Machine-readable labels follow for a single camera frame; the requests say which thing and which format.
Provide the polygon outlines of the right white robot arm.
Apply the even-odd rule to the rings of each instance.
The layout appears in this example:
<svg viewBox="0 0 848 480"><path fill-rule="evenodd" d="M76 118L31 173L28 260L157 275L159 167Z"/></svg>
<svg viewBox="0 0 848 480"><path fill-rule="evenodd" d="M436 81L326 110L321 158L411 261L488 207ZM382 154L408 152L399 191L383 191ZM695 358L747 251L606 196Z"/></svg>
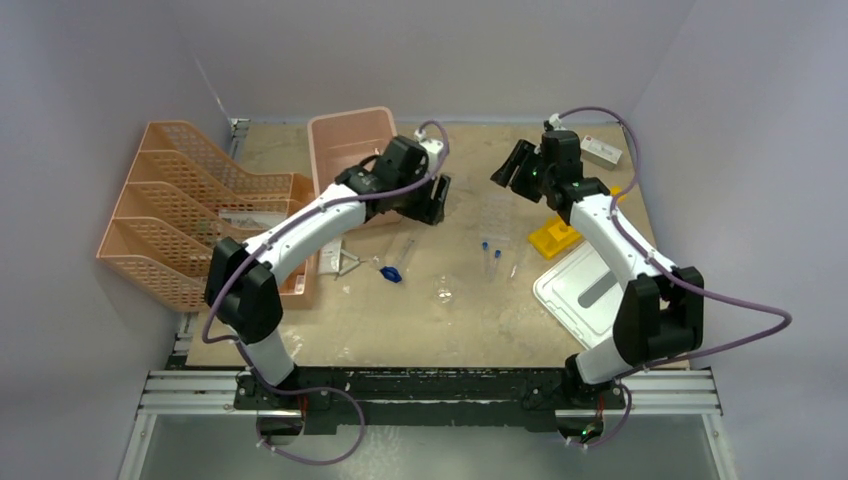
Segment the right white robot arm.
<svg viewBox="0 0 848 480"><path fill-rule="evenodd" d="M561 392L569 404L584 407L621 376L701 347L703 276L658 253L609 188L584 175L575 132L546 131L539 144L518 141L490 179L534 203L544 201L599 253L623 289L611 336L565 360Z"/></svg>

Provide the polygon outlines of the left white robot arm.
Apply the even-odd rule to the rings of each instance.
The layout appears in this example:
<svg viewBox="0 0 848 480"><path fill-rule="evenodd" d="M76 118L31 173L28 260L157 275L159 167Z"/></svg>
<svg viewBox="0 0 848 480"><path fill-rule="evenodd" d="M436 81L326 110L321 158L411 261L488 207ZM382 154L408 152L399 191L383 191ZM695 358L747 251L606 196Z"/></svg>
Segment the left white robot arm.
<svg viewBox="0 0 848 480"><path fill-rule="evenodd" d="M246 240L226 237L216 243L204 299L210 316L232 331L262 378L259 395L272 408L287 408L298 395L291 376L296 364L277 332L284 316L283 281L330 241L387 212L440 223L451 182L440 169L448 154L447 141L421 130L412 138L395 136L276 226Z"/></svg>

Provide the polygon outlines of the blue clamp clip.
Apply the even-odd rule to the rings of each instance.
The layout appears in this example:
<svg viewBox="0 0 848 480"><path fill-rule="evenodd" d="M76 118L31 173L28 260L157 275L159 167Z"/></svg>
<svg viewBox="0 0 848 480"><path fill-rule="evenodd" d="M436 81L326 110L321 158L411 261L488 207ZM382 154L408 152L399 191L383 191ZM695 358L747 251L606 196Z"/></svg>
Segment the blue clamp clip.
<svg viewBox="0 0 848 480"><path fill-rule="evenodd" d="M383 266L379 270L382 277L392 283L400 283L403 281L403 276L394 266Z"/></svg>

